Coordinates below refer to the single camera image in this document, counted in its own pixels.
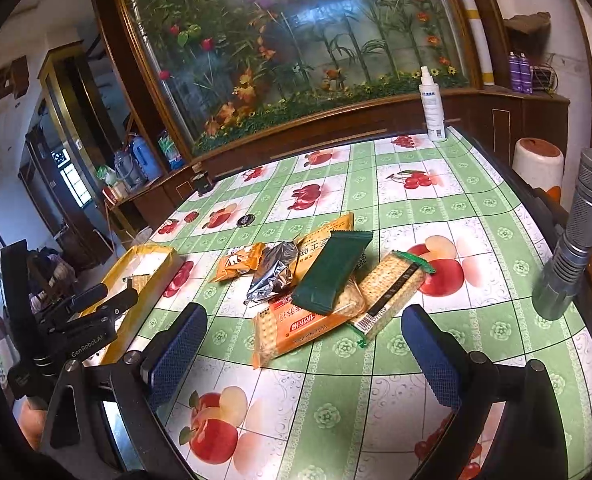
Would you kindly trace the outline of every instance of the orange snack package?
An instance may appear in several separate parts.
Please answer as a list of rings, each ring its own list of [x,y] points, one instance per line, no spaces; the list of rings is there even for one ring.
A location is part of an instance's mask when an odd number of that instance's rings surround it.
[[[333,330],[352,317],[359,316],[366,308],[367,304],[353,276],[349,278],[329,316],[297,307],[291,303],[291,294],[270,303],[268,308],[253,318],[253,368],[265,366],[275,357]]]
[[[353,231],[353,213],[349,211],[346,215],[327,222],[315,231],[297,238],[298,264],[296,265],[291,285],[298,285],[300,283],[300,280],[302,280],[302,277],[309,270],[311,264],[314,263],[320,251],[323,250],[327,240],[332,235],[332,231]]]
[[[258,242],[238,250],[233,249],[230,251],[231,254],[223,256],[218,261],[216,275],[211,279],[211,282],[230,280],[231,278],[236,278],[250,270],[256,270],[260,263],[264,248],[265,244]]]

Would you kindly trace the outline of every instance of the black round sticker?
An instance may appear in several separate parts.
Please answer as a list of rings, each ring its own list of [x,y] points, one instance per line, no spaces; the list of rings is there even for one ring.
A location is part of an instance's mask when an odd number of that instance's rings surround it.
[[[252,214],[243,215],[238,219],[238,222],[236,222],[236,225],[238,227],[247,227],[248,225],[251,225],[254,220],[255,220],[255,215],[252,215]]]

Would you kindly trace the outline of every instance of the plastic container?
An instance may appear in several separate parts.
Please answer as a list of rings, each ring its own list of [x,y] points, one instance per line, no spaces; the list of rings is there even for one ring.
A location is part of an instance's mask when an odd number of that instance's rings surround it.
[[[420,97],[425,111],[427,133],[432,142],[442,142],[447,139],[445,130],[445,113],[442,110],[441,88],[433,82],[427,67],[422,66]]]
[[[140,167],[131,152],[116,152],[114,167],[121,182],[124,182],[130,192],[145,184],[146,178],[140,171]]]
[[[511,88],[514,92],[522,92],[522,77],[520,76],[520,58],[513,52],[509,53],[509,70],[511,71]]]
[[[522,93],[533,94],[533,81],[531,75],[531,65],[528,62],[527,57],[524,54],[520,54],[518,60],[520,65],[520,81],[522,83]]]
[[[158,165],[156,157],[145,139],[140,136],[134,137],[134,140],[132,140],[132,153],[148,180],[163,176],[163,170]]]
[[[165,153],[172,171],[178,170],[185,165],[183,157],[180,152],[178,152],[178,149],[173,143],[172,138],[169,136],[169,133],[167,133],[167,130],[163,130],[160,137],[158,137],[158,145],[160,146],[160,149],[163,150],[163,153]]]

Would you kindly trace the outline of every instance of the screw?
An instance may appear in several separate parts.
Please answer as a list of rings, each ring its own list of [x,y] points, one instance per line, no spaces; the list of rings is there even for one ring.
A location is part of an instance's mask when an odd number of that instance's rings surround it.
[[[471,359],[471,361],[479,365],[487,362],[487,356],[477,350],[471,352],[469,354],[469,358]]]
[[[122,356],[122,360],[128,365],[133,365],[134,363],[140,361],[140,352],[138,350],[131,350]]]
[[[68,372],[73,372],[78,368],[80,362],[76,361],[75,359],[70,359],[65,363],[65,370]]]
[[[529,366],[531,366],[536,372],[544,372],[544,364],[542,361],[538,361],[538,359],[531,359],[531,361],[529,361]]]

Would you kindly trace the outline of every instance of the blue thermos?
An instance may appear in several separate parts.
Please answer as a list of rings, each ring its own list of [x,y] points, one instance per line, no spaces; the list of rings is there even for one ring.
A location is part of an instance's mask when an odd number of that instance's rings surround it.
[[[151,151],[147,141],[140,136],[135,136],[132,140],[132,152],[138,160],[140,169],[145,173],[148,180],[154,180],[163,176],[163,170],[158,165],[154,153]]]

